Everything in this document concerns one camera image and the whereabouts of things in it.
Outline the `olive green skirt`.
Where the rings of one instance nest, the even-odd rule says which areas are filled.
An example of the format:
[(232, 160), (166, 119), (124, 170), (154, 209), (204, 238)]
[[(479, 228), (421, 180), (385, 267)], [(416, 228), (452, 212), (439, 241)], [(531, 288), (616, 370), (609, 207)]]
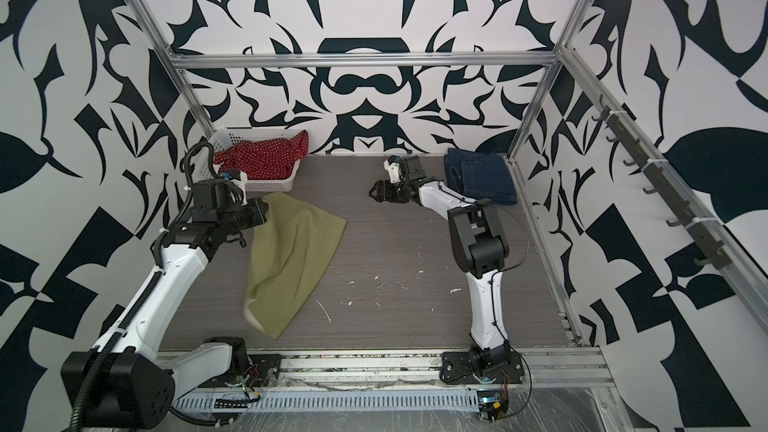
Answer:
[(254, 228), (243, 315), (276, 340), (325, 274), (347, 220), (283, 192), (263, 201), (267, 222)]

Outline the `blue denim skirt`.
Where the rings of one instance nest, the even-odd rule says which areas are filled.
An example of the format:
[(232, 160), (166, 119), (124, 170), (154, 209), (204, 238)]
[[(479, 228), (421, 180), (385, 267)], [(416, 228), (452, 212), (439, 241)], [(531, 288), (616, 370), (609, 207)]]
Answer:
[(513, 179), (500, 155), (450, 148), (443, 161), (445, 182), (455, 192), (499, 205), (518, 202)]

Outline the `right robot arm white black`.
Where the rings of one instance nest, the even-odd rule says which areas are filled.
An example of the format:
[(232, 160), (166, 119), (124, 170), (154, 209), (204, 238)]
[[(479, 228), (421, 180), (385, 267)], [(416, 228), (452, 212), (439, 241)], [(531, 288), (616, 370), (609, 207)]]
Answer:
[(493, 204), (471, 199), (424, 172), (417, 156), (390, 156), (388, 177), (369, 191), (377, 202), (414, 202), (448, 223), (451, 250), (466, 274), (471, 305), (470, 354), (482, 367), (505, 361), (511, 352), (502, 316), (501, 279), (509, 245)]

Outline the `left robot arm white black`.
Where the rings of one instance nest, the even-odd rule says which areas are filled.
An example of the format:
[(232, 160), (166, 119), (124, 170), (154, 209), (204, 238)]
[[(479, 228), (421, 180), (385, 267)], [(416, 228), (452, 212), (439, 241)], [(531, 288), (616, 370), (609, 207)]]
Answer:
[(175, 402), (216, 377), (243, 380), (250, 359), (243, 339), (214, 337), (170, 362), (159, 347), (181, 302), (225, 243), (267, 221), (268, 206), (246, 194), (245, 173), (230, 169), (192, 183), (180, 215), (162, 230), (155, 264), (129, 306), (86, 352), (61, 367), (72, 405), (69, 430), (152, 429)]

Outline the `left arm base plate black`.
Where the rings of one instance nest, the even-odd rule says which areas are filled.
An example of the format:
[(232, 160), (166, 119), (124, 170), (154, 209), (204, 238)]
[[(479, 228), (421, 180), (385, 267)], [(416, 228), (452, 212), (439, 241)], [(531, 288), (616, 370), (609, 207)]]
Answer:
[(212, 379), (216, 386), (267, 387), (277, 381), (283, 356), (276, 353), (250, 354), (243, 367), (234, 366)]

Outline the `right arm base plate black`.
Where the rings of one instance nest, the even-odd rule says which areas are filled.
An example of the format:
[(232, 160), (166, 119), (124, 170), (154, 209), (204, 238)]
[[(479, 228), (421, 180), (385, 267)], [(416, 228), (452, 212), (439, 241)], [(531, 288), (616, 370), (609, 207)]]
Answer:
[(449, 385), (522, 384), (526, 368), (518, 353), (500, 349), (498, 354), (476, 350), (443, 352), (439, 379)]

